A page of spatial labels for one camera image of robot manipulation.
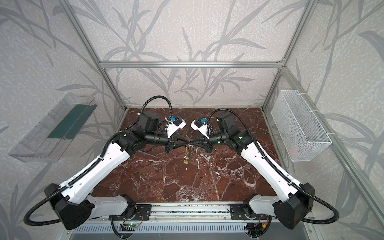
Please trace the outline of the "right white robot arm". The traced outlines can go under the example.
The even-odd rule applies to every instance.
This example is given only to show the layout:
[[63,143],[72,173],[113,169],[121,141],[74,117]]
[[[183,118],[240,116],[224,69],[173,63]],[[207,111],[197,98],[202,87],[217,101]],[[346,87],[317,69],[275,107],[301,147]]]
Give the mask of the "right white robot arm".
[[253,220],[258,215],[277,218],[286,228],[294,229],[299,222],[312,210],[313,200],[302,194],[293,184],[300,181],[288,174],[262,146],[253,141],[247,131],[240,131],[233,113],[217,116],[219,131],[212,133],[208,120],[199,118],[191,123],[200,135],[191,143],[211,153],[215,145],[226,145],[239,156],[248,161],[269,183],[276,196],[251,195],[243,202],[244,215]]

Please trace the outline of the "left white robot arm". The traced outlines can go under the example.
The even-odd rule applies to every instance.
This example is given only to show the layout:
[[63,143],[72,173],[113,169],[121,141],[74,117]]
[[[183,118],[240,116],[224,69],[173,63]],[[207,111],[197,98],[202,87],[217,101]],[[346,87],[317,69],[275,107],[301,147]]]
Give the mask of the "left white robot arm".
[[154,112],[141,114],[133,130],[123,130],[112,138],[103,156],[97,156],[60,185],[51,184],[45,189],[45,194],[49,195],[56,189],[66,187],[50,203],[67,230],[73,230],[89,219],[109,215],[126,215],[130,218],[134,214],[135,202],[127,195],[92,197],[90,193],[109,173],[146,145],[164,146],[167,153],[187,145],[188,140],[177,134],[177,130],[186,126],[185,120],[171,117],[170,121],[166,121],[164,132],[158,129],[160,122],[160,116]]

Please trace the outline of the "silver metal key holder plate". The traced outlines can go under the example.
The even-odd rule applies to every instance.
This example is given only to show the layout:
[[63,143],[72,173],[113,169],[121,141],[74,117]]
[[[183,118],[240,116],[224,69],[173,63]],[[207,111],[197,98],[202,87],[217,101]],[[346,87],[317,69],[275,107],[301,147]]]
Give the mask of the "silver metal key holder plate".
[[184,160],[188,160],[189,161],[190,152],[191,152],[192,147],[193,146],[191,146],[191,145],[186,146],[186,152],[185,152]]

